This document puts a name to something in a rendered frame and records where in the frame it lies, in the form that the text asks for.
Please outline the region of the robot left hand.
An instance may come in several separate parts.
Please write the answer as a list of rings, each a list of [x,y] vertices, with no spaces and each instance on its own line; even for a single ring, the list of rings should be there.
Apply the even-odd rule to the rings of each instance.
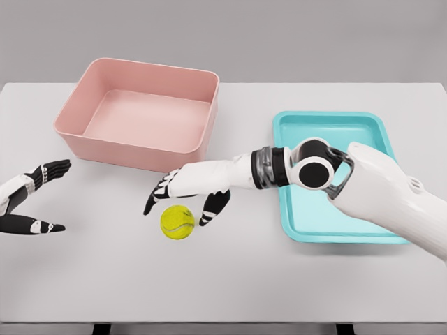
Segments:
[[[69,159],[52,161],[0,185],[0,233],[31,236],[65,231],[63,225],[13,214],[13,210],[44,184],[62,178],[70,168]]]

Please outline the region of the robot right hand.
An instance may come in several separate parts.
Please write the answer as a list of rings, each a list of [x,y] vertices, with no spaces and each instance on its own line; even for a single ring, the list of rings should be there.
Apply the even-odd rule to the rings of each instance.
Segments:
[[[150,193],[143,214],[148,215],[161,200],[206,195],[199,225],[207,225],[230,201],[230,185],[226,178],[219,176],[221,172],[223,165],[215,161],[188,163],[169,172]]]

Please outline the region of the yellow tennis ball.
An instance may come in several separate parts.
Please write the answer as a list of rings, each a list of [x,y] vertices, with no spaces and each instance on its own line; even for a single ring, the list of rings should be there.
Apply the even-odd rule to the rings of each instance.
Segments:
[[[195,218],[188,207],[173,205],[163,211],[160,227],[162,233],[170,239],[185,239],[195,228]]]

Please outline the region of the pink plastic basket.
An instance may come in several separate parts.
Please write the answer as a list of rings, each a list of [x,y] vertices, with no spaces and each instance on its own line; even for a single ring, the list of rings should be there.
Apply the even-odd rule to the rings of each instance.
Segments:
[[[81,159],[169,172],[203,161],[218,111],[211,71],[100,58],[54,120]]]

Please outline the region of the blue plastic tray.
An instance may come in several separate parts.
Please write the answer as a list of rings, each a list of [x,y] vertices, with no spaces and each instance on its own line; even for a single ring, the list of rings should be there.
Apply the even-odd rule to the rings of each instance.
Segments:
[[[382,120],[368,112],[285,111],[273,119],[274,144],[294,148],[319,137],[346,151],[359,142],[393,156]],[[346,216],[332,206],[323,191],[296,185],[279,189],[281,224],[293,240],[304,243],[405,244],[406,240],[367,221]]]

